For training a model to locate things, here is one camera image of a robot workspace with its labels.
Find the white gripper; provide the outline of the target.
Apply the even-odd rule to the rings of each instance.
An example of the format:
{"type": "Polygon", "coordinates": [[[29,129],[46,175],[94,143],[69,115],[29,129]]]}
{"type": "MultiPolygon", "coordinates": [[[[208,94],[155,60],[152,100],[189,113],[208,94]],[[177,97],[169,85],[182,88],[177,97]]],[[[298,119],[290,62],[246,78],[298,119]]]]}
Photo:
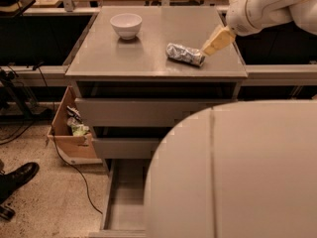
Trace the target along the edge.
{"type": "Polygon", "coordinates": [[[201,48],[205,56],[212,56],[216,52],[232,44],[237,36],[257,34],[261,29],[256,28],[248,17],[249,0],[229,0],[226,14],[226,27],[217,26],[209,39],[201,48]]]}

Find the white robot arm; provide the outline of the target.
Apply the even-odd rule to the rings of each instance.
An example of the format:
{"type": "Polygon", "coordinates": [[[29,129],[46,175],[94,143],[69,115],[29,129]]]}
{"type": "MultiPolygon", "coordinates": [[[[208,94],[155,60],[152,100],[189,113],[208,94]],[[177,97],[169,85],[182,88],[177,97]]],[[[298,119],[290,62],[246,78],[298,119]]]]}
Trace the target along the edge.
{"type": "Polygon", "coordinates": [[[144,212],[146,238],[317,238],[317,101],[182,120],[153,155],[144,212]]]}

